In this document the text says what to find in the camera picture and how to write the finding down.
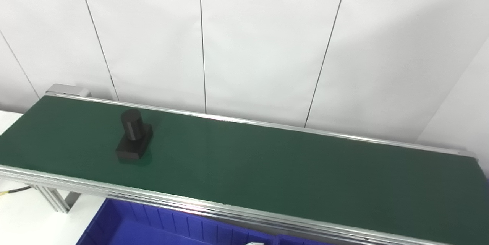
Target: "black object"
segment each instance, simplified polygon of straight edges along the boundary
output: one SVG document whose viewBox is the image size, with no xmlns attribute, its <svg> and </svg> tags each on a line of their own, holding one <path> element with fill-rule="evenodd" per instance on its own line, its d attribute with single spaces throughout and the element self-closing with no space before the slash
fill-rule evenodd
<svg viewBox="0 0 489 245">
<path fill-rule="evenodd" d="M 137 109 L 129 109 L 121 115 L 124 136 L 115 153 L 122 159 L 141 159 L 152 137 L 149 123 L 143 123 L 141 113 Z"/>
</svg>

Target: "black wire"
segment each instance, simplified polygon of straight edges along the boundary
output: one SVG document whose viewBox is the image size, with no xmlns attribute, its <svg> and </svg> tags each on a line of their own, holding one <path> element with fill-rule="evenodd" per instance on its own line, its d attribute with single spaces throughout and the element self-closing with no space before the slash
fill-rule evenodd
<svg viewBox="0 0 489 245">
<path fill-rule="evenodd" d="M 31 188 L 31 186 L 26 186 L 26 187 L 23 187 L 23 188 L 20 188 L 20 189 L 10 190 L 10 191 L 8 191 L 8 193 L 17 193 L 19 191 L 25 191 L 25 190 L 28 190 L 30 188 Z"/>
</svg>

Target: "white wall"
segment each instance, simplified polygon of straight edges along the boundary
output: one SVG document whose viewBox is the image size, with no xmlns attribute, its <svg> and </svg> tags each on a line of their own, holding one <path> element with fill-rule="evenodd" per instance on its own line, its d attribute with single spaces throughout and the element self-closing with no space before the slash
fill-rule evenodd
<svg viewBox="0 0 489 245">
<path fill-rule="evenodd" d="M 53 83 L 80 85 L 107 99 L 465 148 L 489 176 L 489 0 L 0 7 L 0 109 L 25 111 Z"/>
</svg>

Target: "green conveyor belt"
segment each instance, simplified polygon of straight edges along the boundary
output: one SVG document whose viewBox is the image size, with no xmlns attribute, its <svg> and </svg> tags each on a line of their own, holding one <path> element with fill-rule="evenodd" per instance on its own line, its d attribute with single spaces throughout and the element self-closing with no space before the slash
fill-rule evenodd
<svg viewBox="0 0 489 245">
<path fill-rule="evenodd" d="M 44 96 L 0 164 L 454 245 L 489 244 L 474 158 L 141 109 L 154 136 L 119 161 L 126 106 Z"/>
</svg>

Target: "blue storage bin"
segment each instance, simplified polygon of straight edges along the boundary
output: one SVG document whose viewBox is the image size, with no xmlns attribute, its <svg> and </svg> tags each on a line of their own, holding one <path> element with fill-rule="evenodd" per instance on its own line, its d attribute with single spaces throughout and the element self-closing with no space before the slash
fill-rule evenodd
<svg viewBox="0 0 489 245">
<path fill-rule="evenodd" d="M 298 238 L 295 236 L 277 235 L 275 238 L 275 245 L 331 245 L 331 244 L 304 239 L 304 238 Z"/>
<path fill-rule="evenodd" d="M 77 245 L 273 245 L 274 236 L 212 219 L 106 199 Z"/>
</svg>

